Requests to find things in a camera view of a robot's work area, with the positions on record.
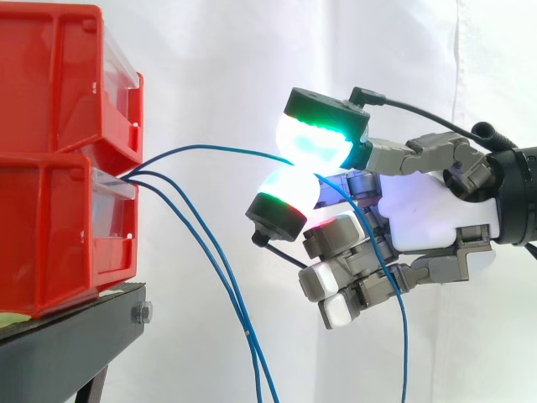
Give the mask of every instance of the dark metal table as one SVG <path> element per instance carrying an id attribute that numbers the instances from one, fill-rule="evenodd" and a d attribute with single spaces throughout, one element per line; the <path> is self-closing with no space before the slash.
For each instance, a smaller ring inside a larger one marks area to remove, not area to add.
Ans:
<path id="1" fill-rule="evenodd" d="M 142 333 L 145 284 L 59 314 L 0 329 L 0 403 L 97 403 L 108 364 Z"/>

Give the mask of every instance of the plastic bin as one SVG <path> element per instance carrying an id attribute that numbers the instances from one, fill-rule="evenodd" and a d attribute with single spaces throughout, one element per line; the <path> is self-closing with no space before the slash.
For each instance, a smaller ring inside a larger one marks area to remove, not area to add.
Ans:
<path id="1" fill-rule="evenodd" d="M 80 4 L 0 2 L 0 152 L 80 152 L 119 175 L 142 162 L 143 79 Z"/>
<path id="2" fill-rule="evenodd" d="M 31 317 L 136 274 L 138 189 L 81 154 L 0 154 L 0 312 Z"/>

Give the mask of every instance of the led light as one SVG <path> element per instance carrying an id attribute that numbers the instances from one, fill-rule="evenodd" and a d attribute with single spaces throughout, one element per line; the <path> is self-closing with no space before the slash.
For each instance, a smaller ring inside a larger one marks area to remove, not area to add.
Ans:
<path id="1" fill-rule="evenodd" d="M 277 197 L 308 217 L 319 201 L 321 187 L 310 172 L 285 166 L 270 174 L 258 192 Z"/>
<path id="2" fill-rule="evenodd" d="M 276 143 L 287 160 L 321 175 L 337 170 L 352 149 L 343 133 L 302 123 L 285 114 L 279 121 Z"/>

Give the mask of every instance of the white fingertip pad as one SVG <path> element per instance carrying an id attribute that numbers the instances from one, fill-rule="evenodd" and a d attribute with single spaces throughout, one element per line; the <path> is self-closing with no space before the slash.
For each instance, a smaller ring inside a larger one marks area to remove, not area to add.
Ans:
<path id="1" fill-rule="evenodd" d="M 494 261 L 494 258 L 496 258 L 496 252 L 494 250 L 467 254 L 468 274 L 470 275 L 470 280 L 472 277 L 478 276 L 485 271 L 485 269 Z"/>
<path id="2" fill-rule="evenodd" d="M 334 274 L 330 269 L 330 265 L 325 262 L 320 262 L 311 266 L 311 268 L 317 275 L 319 284 L 321 285 L 322 290 L 325 293 L 325 298 L 337 294 L 337 292 L 339 291 L 339 286 L 337 285 L 336 277 L 334 277 Z"/>
<path id="3" fill-rule="evenodd" d="M 326 319 L 332 329 L 346 326 L 352 322 L 351 313 L 341 294 L 327 298 L 322 304 L 325 308 Z"/>

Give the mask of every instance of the black cable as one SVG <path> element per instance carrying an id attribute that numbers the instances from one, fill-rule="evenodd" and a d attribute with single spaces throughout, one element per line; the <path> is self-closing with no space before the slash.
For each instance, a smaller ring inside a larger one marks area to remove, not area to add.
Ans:
<path id="1" fill-rule="evenodd" d="M 472 128 L 472 131 L 468 132 L 464 128 L 461 128 L 456 124 L 453 124 L 435 115 L 434 113 L 427 112 L 420 107 L 415 107 L 414 105 L 409 105 L 408 103 L 386 98 L 386 96 L 383 94 L 365 90 L 363 88 L 360 88 L 359 86 L 354 87 L 354 89 L 352 90 L 352 94 L 349 97 L 349 102 L 358 105 L 359 107 L 364 107 L 365 105 L 389 105 L 390 107 L 398 107 L 399 109 L 404 109 L 405 111 L 415 113 L 424 118 L 432 120 L 433 122 L 441 124 L 442 126 L 450 129 L 452 132 L 460 134 L 467 139 L 473 140 L 477 144 L 492 152 L 517 148 L 515 143 L 513 143 L 511 140 L 509 140 L 502 134 L 498 133 L 489 123 L 477 123 Z"/>
<path id="2" fill-rule="evenodd" d="M 531 243 L 527 243 L 524 246 L 528 252 L 531 253 L 531 255 L 537 259 L 537 246 L 532 245 Z"/>
<path id="3" fill-rule="evenodd" d="M 282 252 L 281 250 L 279 250 L 278 248 L 272 246 L 270 243 L 268 243 L 265 248 L 267 250 L 269 250 L 270 252 L 272 252 L 273 254 L 275 254 L 276 256 L 282 258 L 283 260 L 287 260 L 289 263 L 291 264 L 294 264 L 295 266 L 297 267 L 300 267 L 301 269 L 305 269 L 306 267 L 308 267 L 306 264 L 303 264 L 302 262 L 300 262 L 299 260 L 289 256 L 288 254 L 286 254 L 285 252 Z"/>
<path id="4" fill-rule="evenodd" d="M 438 124 L 441 124 L 442 126 L 450 129 L 452 132 L 458 133 L 461 136 L 464 136 L 470 140 L 475 141 L 476 143 L 479 143 L 480 141 L 482 141 L 482 138 L 479 137 L 477 134 L 470 133 L 466 131 L 464 128 L 461 128 L 457 126 L 456 124 L 453 124 L 439 116 L 436 116 L 433 113 L 427 112 L 424 109 L 415 107 L 414 105 L 409 105 L 408 103 L 395 101 L 389 98 L 386 98 L 386 100 L 384 101 L 384 104 L 389 105 L 390 107 L 398 107 L 399 109 L 404 109 L 405 111 L 409 111 L 417 115 L 423 116 L 424 118 L 428 118 L 429 120 L 432 120 L 433 122 L 437 122 Z"/>

